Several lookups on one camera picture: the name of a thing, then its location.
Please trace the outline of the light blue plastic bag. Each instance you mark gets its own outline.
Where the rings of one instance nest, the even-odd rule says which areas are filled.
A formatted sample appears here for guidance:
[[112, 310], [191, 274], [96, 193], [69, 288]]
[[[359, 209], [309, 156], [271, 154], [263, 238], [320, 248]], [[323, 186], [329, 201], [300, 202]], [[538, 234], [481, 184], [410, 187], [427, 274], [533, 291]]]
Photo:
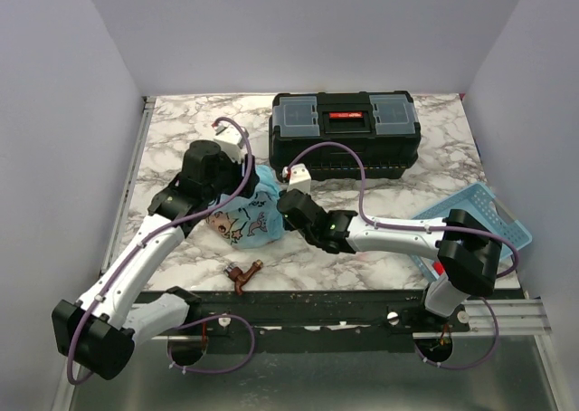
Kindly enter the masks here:
[[250, 198], [237, 196], [205, 219], [236, 249], [259, 248], [284, 235], [283, 218], [277, 210], [280, 187], [269, 167], [258, 165], [256, 174], [259, 182]]

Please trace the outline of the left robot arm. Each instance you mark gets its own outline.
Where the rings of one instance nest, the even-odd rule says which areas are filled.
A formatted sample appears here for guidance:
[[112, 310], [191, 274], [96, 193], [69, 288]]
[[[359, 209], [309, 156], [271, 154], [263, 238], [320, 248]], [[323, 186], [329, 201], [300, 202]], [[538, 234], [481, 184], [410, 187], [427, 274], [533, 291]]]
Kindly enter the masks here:
[[180, 171], [154, 195], [137, 233], [117, 260], [76, 301], [52, 311], [58, 351], [66, 376], [78, 386], [93, 375], [115, 378], [135, 348], [163, 332], [194, 332], [209, 320], [200, 299], [173, 287], [138, 309], [133, 307], [148, 280], [207, 216], [238, 197], [249, 198], [258, 183], [247, 139], [225, 145], [196, 140]]

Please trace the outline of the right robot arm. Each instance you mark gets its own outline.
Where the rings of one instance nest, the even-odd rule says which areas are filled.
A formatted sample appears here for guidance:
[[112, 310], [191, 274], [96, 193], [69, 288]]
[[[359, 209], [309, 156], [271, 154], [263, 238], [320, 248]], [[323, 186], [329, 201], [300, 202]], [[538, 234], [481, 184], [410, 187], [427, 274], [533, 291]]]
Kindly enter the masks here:
[[443, 273], [428, 285], [416, 309], [425, 330], [446, 324], [470, 296], [494, 292], [502, 242], [464, 210], [422, 221], [364, 219], [355, 211], [327, 212], [298, 189], [283, 193], [277, 209], [290, 229], [326, 253], [388, 252], [439, 261]]

